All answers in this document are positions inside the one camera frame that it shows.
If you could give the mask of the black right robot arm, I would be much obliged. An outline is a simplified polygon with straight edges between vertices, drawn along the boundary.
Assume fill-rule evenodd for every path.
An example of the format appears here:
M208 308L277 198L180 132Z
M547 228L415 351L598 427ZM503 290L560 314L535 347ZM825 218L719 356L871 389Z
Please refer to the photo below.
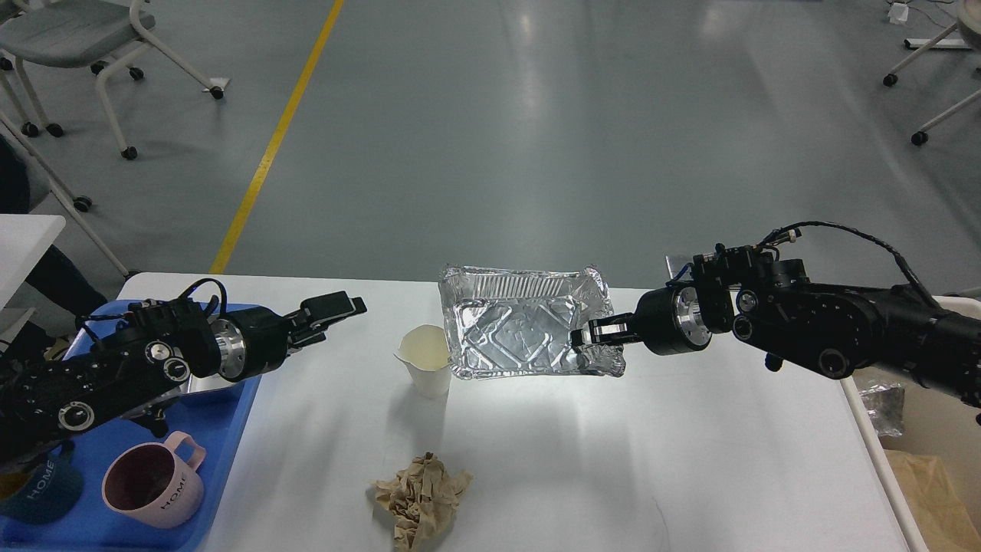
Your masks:
M800 227L775 229L743 247L717 244L694 256L663 287L643 294L633 312L574 329L572 348L582 353L643 343L669 356L704 350L714 335L732 334L763 350L774 373L789 361L844 380L878 366L976 408L978 319L947 310L896 248L854 228L848 233L893 256L905 282L873 288L813 282L800 259L780 256L780 245L798 240Z

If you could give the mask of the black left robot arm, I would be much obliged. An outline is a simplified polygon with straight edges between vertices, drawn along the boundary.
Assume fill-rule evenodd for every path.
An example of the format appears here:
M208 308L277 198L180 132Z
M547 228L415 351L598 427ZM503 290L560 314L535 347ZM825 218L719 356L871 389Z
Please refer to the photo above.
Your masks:
M253 305L228 308L224 285L206 304L198 283L169 301L127 305L112 334L91 338L88 352L29 363L2 387L2 471L18 472L40 455L113 419L137 416L161 436L168 395L190 378L231 383L272 373L306 347L321 343L334 323L364 314L360 297L334 292L309 297L279 315Z

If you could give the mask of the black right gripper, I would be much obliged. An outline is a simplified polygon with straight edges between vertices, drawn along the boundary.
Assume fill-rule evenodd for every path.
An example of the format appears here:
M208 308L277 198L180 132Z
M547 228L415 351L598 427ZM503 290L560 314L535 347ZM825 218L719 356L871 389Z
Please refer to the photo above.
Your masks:
M637 337L659 356L704 350L711 332L702 321L694 287L662 287L643 294L633 314L591 319L569 334L574 350L597 346L621 346Z

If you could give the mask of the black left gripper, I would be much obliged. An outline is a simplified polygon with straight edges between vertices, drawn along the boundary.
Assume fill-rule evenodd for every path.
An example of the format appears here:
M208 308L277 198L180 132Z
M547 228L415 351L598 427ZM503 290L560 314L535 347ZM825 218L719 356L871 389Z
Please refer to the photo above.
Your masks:
M361 297L333 292L301 301L287 318L266 307L249 307L228 312L211 322L218 347L216 374L239 382L270 373L297 353L325 341L326 328L348 317L365 314ZM290 332L290 323L297 331Z

